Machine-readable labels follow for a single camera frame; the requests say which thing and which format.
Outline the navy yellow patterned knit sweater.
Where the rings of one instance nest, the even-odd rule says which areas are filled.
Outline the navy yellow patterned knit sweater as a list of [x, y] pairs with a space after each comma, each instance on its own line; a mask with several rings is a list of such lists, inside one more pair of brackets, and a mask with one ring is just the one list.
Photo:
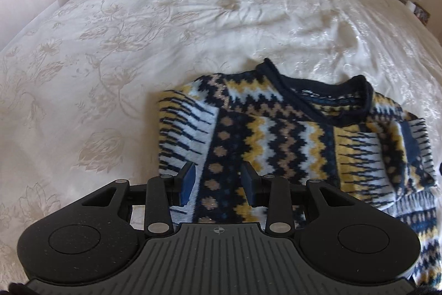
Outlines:
[[264, 223], [248, 205], [240, 168], [319, 179], [408, 224], [421, 253], [413, 278], [441, 286], [436, 173], [425, 121], [357, 75], [339, 85], [282, 75], [270, 60], [238, 74], [204, 75], [159, 100], [159, 168], [188, 162], [196, 182], [174, 223]]

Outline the cream floral bedspread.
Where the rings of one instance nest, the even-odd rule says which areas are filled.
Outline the cream floral bedspread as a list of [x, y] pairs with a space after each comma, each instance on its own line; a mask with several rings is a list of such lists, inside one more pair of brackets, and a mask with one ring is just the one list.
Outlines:
[[425, 121], [441, 246], [441, 45], [398, 0], [71, 0], [1, 52], [1, 286], [30, 225], [118, 178], [160, 173], [159, 100], [270, 60], [361, 75]]

